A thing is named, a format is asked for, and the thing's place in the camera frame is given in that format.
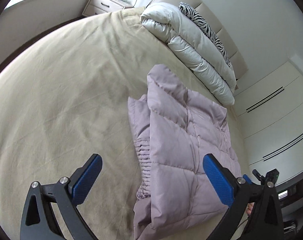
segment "upholstered headboard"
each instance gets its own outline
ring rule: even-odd
[[[151,3],[166,2],[178,6],[181,1],[194,7],[198,13],[209,23],[227,51],[230,62],[234,68],[236,79],[241,78],[248,69],[242,55],[238,51],[237,46],[234,44],[224,26],[201,0],[152,0]]]

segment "beige bedsheet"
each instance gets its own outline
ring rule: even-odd
[[[189,89],[218,102],[176,56],[139,23],[143,8],[89,17],[47,35],[0,75],[0,225],[19,239],[30,184],[70,176],[92,153],[103,169],[80,213],[98,239],[131,239],[140,168],[128,96],[147,92],[146,75],[167,65]],[[242,172],[248,162],[240,125],[228,110]],[[172,236],[205,239],[221,216]],[[66,225],[59,218],[63,233]]]

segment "wardrobe door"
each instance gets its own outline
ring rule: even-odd
[[[273,96],[299,76],[300,73],[291,63],[286,62],[281,65],[268,76],[235,96],[237,116],[247,112],[248,109],[259,104],[264,98]]]
[[[303,103],[279,121],[245,138],[249,164],[256,163],[303,133]]]
[[[250,170],[256,169],[260,174],[265,175],[268,171],[277,169],[279,171],[277,185],[301,173],[303,171],[303,133],[296,140],[288,143],[279,151],[251,164]],[[250,174],[250,176],[254,183],[259,183],[254,175]]]
[[[244,138],[277,122],[303,103],[303,77],[299,76],[268,101],[238,117]]]

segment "pillow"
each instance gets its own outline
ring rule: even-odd
[[[231,67],[231,63],[229,61],[224,45],[221,43],[218,36],[212,30],[208,22],[206,22],[206,20],[187,3],[180,2],[179,9],[184,15],[186,15],[190,20],[193,21],[194,24],[196,24],[200,28],[200,30],[212,41],[213,44],[215,44],[216,48],[224,57],[226,64]]]

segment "blue gripper pad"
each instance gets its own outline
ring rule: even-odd
[[[97,179],[103,167],[103,160],[100,155],[97,155],[90,165],[85,169],[72,188],[72,203],[80,205],[85,201],[91,187]]]
[[[252,184],[253,182],[251,181],[251,179],[247,176],[247,174],[243,175],[243,178],[248,182],[248,184]]]
[[[203,158],[203,168],[220,201],[231,207],[234,202],[234,189],[209,155]]]

